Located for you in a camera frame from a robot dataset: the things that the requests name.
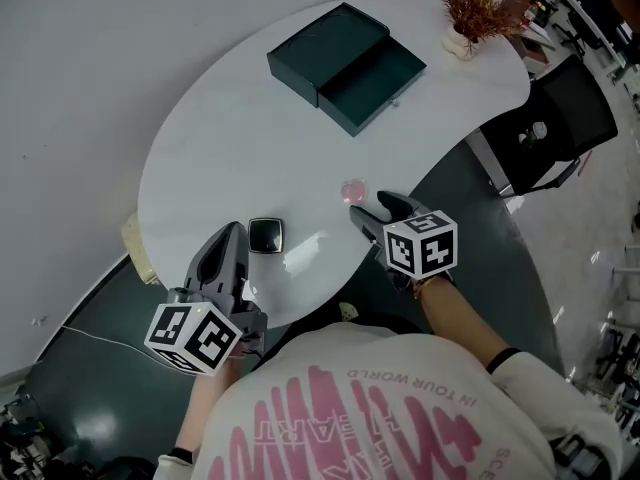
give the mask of dried plant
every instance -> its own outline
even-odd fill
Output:
[[[456,32],[472,43],[501,34],[513,35],[520,27],[520,20],[501,7],[502,0],[442,1]]]

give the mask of black wristband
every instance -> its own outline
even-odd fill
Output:
[[[511,356],[521,352],[517,348],[509,347],[505,348],[502,352],[500,352],[496,357],[494,357],[491,362],[487,365],[487,371],[489,373],[493,373],[498,366],[504,363]]]
[[[171,450],[169,457],[175,457],[176,459],[183,460],[187,464],[193,465],[193,453],[184,448],[174,448]]]

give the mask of white pot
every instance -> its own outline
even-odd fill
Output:
[[[447,33],[442,38],[442,46],[460,60],[471,60],[477,55],[479,44],[472,43],[462,34],[458,34],[453,25],[449,25]]]

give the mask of white wall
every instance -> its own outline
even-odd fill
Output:
[[[243,38],[323,1],[0,0],[0,375],[30,364],[123,253],[180,96]]]

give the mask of black and white marker cube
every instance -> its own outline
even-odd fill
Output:
[[[160,304],[144,344],[178,370],[213,376],[241,336],[210,302]]]
[[[384,226],[387,265],[424,279],[458,264],[458,225],[440,210]]]

